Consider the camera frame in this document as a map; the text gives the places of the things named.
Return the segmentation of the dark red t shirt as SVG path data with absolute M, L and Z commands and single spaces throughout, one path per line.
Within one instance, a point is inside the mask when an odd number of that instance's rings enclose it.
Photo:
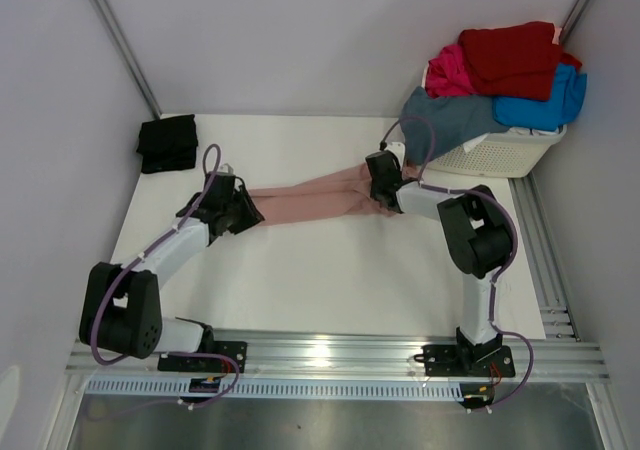
M 472 85 L 484 96 L 549 100 L 557 67 L 565 64 L 577 71 L 582 67 L 564 51 L 560 32 L 543 21 L 462 31 L 458 44 Z

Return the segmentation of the white t shirt in basket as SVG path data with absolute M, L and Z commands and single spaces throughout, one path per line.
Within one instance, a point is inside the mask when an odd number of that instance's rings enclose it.
M 525 127 L 511 127 L 509 132 L 515 135 L 528 136 L 528 137 L 540 137 L 540 138 L 552 138 L 561 135 L 566 130 L 566 126 L 560 126 L 553 131 L 541 130 L 535 128 Z

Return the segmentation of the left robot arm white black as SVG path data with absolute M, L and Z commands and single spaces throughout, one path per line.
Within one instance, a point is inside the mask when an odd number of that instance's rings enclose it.
M 79 339 L 104 366 L 129 357 L 177 353 L 192 370 L 206 370 L 215 360 L 216 348 L 204 339 L 205 325 L 165 318 L 161 289 L 216 240 L 263 221 L 242 178 L 228 172 L 208 173 L 202 191 L 177 212 L 156 240 L 124 262 L 100 262 L 91 269 Z

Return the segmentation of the grey blue t shirt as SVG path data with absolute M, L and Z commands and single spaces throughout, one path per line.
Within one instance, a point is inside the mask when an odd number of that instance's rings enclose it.
M 405 102 L 400 127 L 407 160 L 414 165 L 454 150 L 469 140 L 510 127 L 493 117 L 493 100 L 479 95 L 431 98 L 417 87 Z

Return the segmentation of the white laundry basket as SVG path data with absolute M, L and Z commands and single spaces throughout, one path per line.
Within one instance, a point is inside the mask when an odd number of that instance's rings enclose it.
M 428 167 L 437 171 L 493 178 L 527 176 L 566 131 L 552 138 L 510 133 L 485 134 L 438 157 Z

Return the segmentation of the pink t shirt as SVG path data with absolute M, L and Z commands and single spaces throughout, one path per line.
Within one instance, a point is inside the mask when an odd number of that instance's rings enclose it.
M 251 189 L 263 226 L 320 221 L 343 216 L 394 216 L 372 199 L 372 177 L 365 163 L 285 187 Z

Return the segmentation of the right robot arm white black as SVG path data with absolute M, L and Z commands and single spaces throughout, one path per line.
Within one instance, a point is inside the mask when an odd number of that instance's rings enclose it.
M 486 368 L 502 347 L 495 327 L 497 280 L 517 253 L 515 225 L 489 187 L 446 189 L 404 177 L 388 150 L 365 159 L 371 197 L 386 209 L 440 223 L 449 256 L 463 274 L 463 316 L 455 361 L 467 374 Z

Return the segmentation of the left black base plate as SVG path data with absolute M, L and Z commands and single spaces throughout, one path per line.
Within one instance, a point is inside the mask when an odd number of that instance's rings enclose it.
M 205 357 L 177 356 L 169 354 L 160 357 L 157 369 L 161 372 L 181 373 L 234 373 L 233 363 L 238 371 L 245 371 L 248 344 L 245 341 L 214 341 L 210 349 L 202 347 L 198 353 Z

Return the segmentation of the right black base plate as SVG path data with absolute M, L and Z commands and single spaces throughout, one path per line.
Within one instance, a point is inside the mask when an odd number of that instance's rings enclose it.
M 422 364 L 429 377 L 490 377 L 513 378 L 516 375 L 511 349 L 501 347 L 496 352 L 474 362 L 466 362 L 456 353 L 455 345 L 424 345 L 412 360 Z

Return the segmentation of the magenta t shirt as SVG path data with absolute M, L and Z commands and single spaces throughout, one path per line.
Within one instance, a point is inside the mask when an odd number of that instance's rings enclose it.
M 459 44 L 443 47 L 427 66 L 423 84 L 431 98 L 478 95 L 467 72 Z

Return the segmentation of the folded black t shirt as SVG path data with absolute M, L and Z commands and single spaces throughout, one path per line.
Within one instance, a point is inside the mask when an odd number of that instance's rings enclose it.
M 193 169 L 198 137 L 195 115 L 178 115 L 144 122 L 136 153 L 142 158 L 141 173 L 154 174 Z

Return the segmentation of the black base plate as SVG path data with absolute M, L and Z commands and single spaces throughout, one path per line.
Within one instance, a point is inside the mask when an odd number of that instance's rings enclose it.
M 214 341 L 210 349 L 202 347 L 198 353 L 205 357 L 177 356 L 169 354 L 160 357 L 157 369 L 161 372 L 181 373 L 234 373 L 233 363 L 238 371 L 245 371 L 248 344 L 245 341 Z
M 429 377 L 490 377 L 513 378 L 516 375 L 511 349 L 501 347 L 496 352 L 474 362 L 466 362 L 456 353 L 455 345 L 424 345 L 412 360 L 422 364 Z

